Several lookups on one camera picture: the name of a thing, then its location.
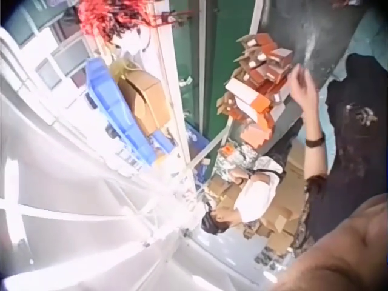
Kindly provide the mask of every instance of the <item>woman's hand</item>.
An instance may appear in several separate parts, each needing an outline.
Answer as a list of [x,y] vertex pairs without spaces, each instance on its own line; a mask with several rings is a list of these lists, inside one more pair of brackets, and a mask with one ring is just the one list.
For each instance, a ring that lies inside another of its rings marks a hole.
[[229,176],[232,176],[233,178],[248,178],[247,172],[240,167],[235,167],[234,169],[229,170]]
[[298,64],[291,71],[288,83],[291,97],[302,108],[304,116],[318,114],[319,96],[310,72]]

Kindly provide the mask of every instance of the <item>orange box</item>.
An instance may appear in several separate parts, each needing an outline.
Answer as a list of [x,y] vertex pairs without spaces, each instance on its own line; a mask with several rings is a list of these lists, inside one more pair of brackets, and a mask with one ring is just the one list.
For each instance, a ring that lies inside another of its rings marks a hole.
[[288,65],[285,68],[281,68],[275,65],[268,65],[267,66],[267,71],[266,71],[266,77],[274,82],[275,84],[279,84],[283,77],[288,74],[289,70],[291,68],[291,65]]
[[273,85],[267,94],[268,97],[273,100],[274,104],[284,102],[287,96],[290,95],[290,87],[287,83],[287,78],[283,78],[278,84]]
[[254,112],[247,112],[248,109],[244,104],[238,101],[240,99],[243,103],[245,103],[248,107],[251,107],[257,113],[265,112],[268,107],[271,105],[271,102],[268,98],[240,82],[237,79],[231,79],[225,86],[225,88],[233,93],[236,96],[237,106],[244,112],[246,112],[253,120],[257,120],[252,115],[256,115]]
[[261,66],[248,71],[249,76],[254,80],[258,85],[261,85],[266,80],[267,75],[267,64],[262,64]]
[[248,80],[244,81],[244,84],[254,90],[257,90],[257,88],[259,87],[259,85],[256,84],[256,82],[252,78],[249,78]]
[[257,45],[266,45],[273,42],[268,33],[257,33],[256,35],[245,35],[242,38],[237,39],[236,42],[240,42],[244,48],[250,48]]
[[267,96],[268,92],[271,91],[271,89],[273,88],[275,84],[266,79],[263,83],[260,84],[260,86],[257,88],[257,92],[259,92],[260,94],[263,94],[265,96]]
[[272,130],[275,126],[275,121],[273,120],[271,114],[265,112],[263,114],[259,114],[257,124],[264,132],[268,133],[269,130]]
[[263,131],[257,124],[249,124],[240,134],[240,138],[251,145],[254,149],[262,146],[266,140],[271,138],[272,131]]
[[281,68],[286,68],[291,65],[293,53],[286,48],[277,48],[268,54],[270,64],[275,64]]
[[250,70],[257,68],[263,62],[258,61],[257,59],[250,59],[249,56],[240,56],[236,58],[233,62],[238,62],[244,71],[249,72]]
[[244,54],[249,56],[250,59],[254,59],[260,62],[267,60],[267,56],[273,50],[276,50],[278,45],[274,42],[270,42],[260,47],[250,47],[244,51]]

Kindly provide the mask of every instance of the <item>window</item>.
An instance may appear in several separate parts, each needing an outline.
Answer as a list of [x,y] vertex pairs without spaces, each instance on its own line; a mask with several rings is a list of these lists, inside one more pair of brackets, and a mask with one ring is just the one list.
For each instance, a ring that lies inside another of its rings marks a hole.
[[55,72],[53,66],[47,59],[43,61],[41,65],[36,69],[38,75],[42,78],[43,82],[50,90],[53,90],[61,82],[61,78]]
[[33,36],[32,29],[19,9],[12,13],[4,24],[4,28],[19,46],[24,45]]
[[70,79],[72,79],[72,81],[74,82],[75,86],[77,86],[77,88],[81,88],[83,85],[86,84],[85,68],[78,70],[76,73],[74,73],[73,76],[70,77]]
[[38,30],[47,27],[50,25],[50,22],[61,17],[68,7],[67,2],[60,3],[54,7],[43,5],[42,3],[41,5],[37,5],[36,3],[39,4],[39,2],[43,2],[43,0],[26,0],[23,3],[23,7],[31,16],[32,21],[35,23]]
[[54,56],[63,74],[68,76],[89,58],[89,53],[82,39],[67,47]]
[[65,13],[64,17],[59,19],[58,21],[54,22],[51,26],[50,29],[56,38],[58,44],[64,42],[66,39],[69,39],[69,37],[73,36],[75,33],[80,31],[80,26],[79,24],[73,22],[73,21],[68,21],[67,15],[76,15],[75,10],[73,7],[68,8],[66,10],[67,12]]

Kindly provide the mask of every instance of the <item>cardboard box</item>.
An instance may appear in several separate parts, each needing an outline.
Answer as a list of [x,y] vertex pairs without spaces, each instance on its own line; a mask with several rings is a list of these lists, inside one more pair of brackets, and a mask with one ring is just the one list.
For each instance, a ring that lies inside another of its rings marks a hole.
[[231,109],[234,109],[237,107],[235,97],[232,93],[229,91],[226,91],[224,96],[219,98],[216,102],[217,107],[217,115],[223,113],[223,112],[229,112]]
[[287,83],[287,78],[283,78],[278,84],[274,84],[267,92],[268,98],[270,98],[274,104],[284,102],[289,95],[290,87]]
[[287,221],[292,218],[292,214],[292,211],[286,207],[271,203],[270,207],[260,218],[260,221],[273,232],[279,233],[283,230]]
[[240,134],[240,138],[254,149],[262,146],[272,137],[272,131],[263,131],[258,124],[249,124]]
[[283,227],[283,232],[285,232],[288,235],[294,236],[298,229],[298,224],[299,224],[299,218],[288,220],[285,226]]
[[266,77],[278,84],[282,81],[282,79],[288,74],[290,71],[291,65],[288,65],[284,68],[278,67],[276,65],[268,65],[266,71]]
[[265,79],[264,82],[261,83],[260,86],[257,88],[257,92],[264,96],[268,96],[268,93],[271,91],[274,85],[275,84],[272,81]]
[[221,202],[217,205],[217,208],[226,207],[232,209],[235,206],[235,202],[236,201],[230,199],[229,197],[224,196],[221,198]]
[[238,197],[238,195],[240,195],[240,193],[241,193],[240,186],[232,183],[230,185],[230,187],[228,187],[224,191],[224,196],[230,198],[233,201],[233,203],[234,203],[234,202],[236,202],[237,197]]
[[264,224],[261,224],[259,228],[256,230],[256,234],[259,236],[263,236],[265,238],[269,238],[269,236],[272,234],[272,231]]
[[244,74],[244,70],[242,67],[238,67],[237,69],[234,69],[234,71],[232,72],[232,75],[230,76],[230,78],[224,83],[224,85],[226,85],[230,79],[237,79],[239,81],[243,81],[243,74]]
[[257,60],[259,62],[264,62],[267,60],[267,56],[273,50],[276,50],[278,45],[274,42],[270,42],[266,45],[260,47],[251,47],[244,51],[246,56],[249,56],[251,60]]
[[291,65],[292,59],[292,51],[286,48],[277,48],[268,54],[269,62],[281,68],[286,68],[288,65]]
[[128,71],[118,86],[145,135],[164,127],[170,112],[160,80],[142,70]]
[[246,72],[249,72],[254,68],[257,68],[259,65],[263,63],[262,61],[258,61],[257,59],[250,59],[249,56],[245,56],[245,55],[236,58],[234,62],[238,62],[241,68]]
[[260,126],[261,130],[269,132],[274,128],[275,120],[271,113],[264,112],[258,115],[257,124]]
[[249,75],[259,85],[261,85],[267,78],[268,65],[262,64],[254,70],[249,71]]
[[229,182],[223,180],[219,175],[214,175],[207,185],[207,190],[215,196],[222,196],[229,185]]
[[[271,102],[268,100],[265,96],[259,94],[254,89],[248,87],[244,83],[240,82],[237,79],[231,79],[225,86],[225,88],[232,92],[237,99],[240,99],[244,103],[246,103],[249,107],[254,109],[258,113],[265,112],[268,107],[270,106]],[[241,103],[239,100],[236,99],[237,106],[240,107]],[[240,109],[244,112],[246,109],[246,106],[243,106],[244,108]]]
[[266,246],[271,248],[277,255],[283,255],[292,242],[293,237],[286,233],[273,233],[269,236]]
[[256,35],[244,35],[242,38],[237,39],[236,42],[240,42],[245,49],[249,49],[257,45],[269,44],[273,40],[268,33],[258,33]]
[[305,182],[303,179],[303,171],[291,163],[288,162],[286,164],[285,171],[287,172],[287,175],[277,187],[276,195],[273,198],[269,209],[274,206],[286,207],[292,213],[289,220],[293,220],[300,217],[305,203]]

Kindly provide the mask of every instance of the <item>blue crate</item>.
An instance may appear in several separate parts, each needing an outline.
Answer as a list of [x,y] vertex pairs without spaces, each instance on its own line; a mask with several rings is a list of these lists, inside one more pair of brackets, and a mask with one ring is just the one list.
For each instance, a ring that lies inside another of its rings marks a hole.
[[148,165],[156,161],[156,153],[137,125],[124,97],[108,67],[101,58],[86,63],[89,95],[100,109],[121,140]]
[[150,141],[154,147],[160,148],[164,153],[169,154],[175,148],[172,142],[158,129],[150,135]]

